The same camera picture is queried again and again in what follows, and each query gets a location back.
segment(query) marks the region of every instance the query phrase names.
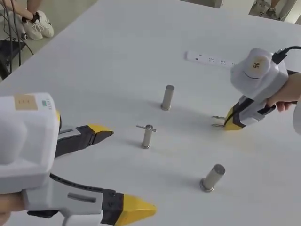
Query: white plastic housing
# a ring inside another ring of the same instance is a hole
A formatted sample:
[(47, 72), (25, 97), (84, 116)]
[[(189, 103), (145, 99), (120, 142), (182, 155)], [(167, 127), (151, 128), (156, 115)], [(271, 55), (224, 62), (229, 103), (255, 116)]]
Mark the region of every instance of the white plastic housing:
[(0, 194), (44, 184), (55, 157), (59, 119), (52, 97), (0, 97)]
[(271, 60), (271, 53), (260, 48), (252, 49), (245, 60), (232, 67), (232, 85), (252, 100), (269, 98), (288, 79), (284, 61), (277, 65)]

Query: label sticker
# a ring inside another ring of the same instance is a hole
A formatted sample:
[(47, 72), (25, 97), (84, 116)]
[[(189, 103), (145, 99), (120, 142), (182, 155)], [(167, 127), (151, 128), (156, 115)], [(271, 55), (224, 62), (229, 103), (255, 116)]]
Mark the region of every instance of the label sticker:
[(17, 111), (21, 110), (37, 110), (36, 98), (33, 95), (17, 94), (14, 95), (15, 107)]

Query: electrical outlet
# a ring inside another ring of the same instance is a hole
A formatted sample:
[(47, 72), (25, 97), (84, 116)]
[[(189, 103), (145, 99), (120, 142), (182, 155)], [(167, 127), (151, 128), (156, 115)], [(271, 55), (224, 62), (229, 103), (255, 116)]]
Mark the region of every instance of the electrical outlet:
[(220, 65), (226, 66), (226, 65), (227, 65), (227, 62), (226, 62), (225, 60), (220, 60)]
[(213, 57), (208, 57), (208, 63), (214, 64), (215, 59)]

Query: number label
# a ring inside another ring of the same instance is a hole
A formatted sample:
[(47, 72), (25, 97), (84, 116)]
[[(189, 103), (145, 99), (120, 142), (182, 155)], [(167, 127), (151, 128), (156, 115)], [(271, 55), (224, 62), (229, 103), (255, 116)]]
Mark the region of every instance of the number label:
[(258, 62), (255, 62), (255, 63), (253, 64), (253, 68), (259, 68), (259, 66), (260, 66), (260, 63), (258, 63)]

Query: shoe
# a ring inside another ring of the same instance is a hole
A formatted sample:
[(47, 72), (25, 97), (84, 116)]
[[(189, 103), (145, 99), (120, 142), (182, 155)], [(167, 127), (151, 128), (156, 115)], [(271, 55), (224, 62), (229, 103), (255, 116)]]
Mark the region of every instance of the shoe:
[(276, 9), (274, 8), (269, 8), (268, 11), (266, 12), (266, 15), (273, 20), (278, 20), (278, 17), (276, 15)]
[(23, 22), (23, 27), (29, 38), (32, 40), (41, 40), (43, 38), (42, 33), (38, 29), (37, 25), (30, 21)]
[(38, 30), (44, 37), (52, 38), (55, 32), (53, 30), (51, 22), (48, 20), (45, 13), (43, 13), (42, 11), (38, 11), (37, 13), (40, 16), (40, 19), (35, 22), (36, 26), (38, 27)]

